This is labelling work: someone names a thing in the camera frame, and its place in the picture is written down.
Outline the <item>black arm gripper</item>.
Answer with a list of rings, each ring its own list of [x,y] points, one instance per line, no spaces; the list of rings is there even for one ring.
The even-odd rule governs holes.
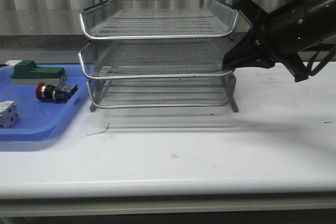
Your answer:
[[[222,68],[257,67],[270,69],[275,62],[283,64],[296,82],[309,78],[308,68],[298,51],[309,46],[304,3],[290,0],[270,13],[252,0],[234,0],[232,8],[238,10],[250,24],[250,30],[229,52],[225,53]]]

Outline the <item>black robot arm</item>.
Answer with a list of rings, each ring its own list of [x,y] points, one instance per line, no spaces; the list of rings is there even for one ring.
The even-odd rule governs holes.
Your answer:
[[[304,64],[299,52],[335,37],[335,0],[290,0],[268,13],[253,0],[234,0],[250,24],[241,41],[225,53],[223,69],[244,67],[272,68],[283,64],[295,82],[315,76],[335,56],[332,48],[313,67],[317,55]]]

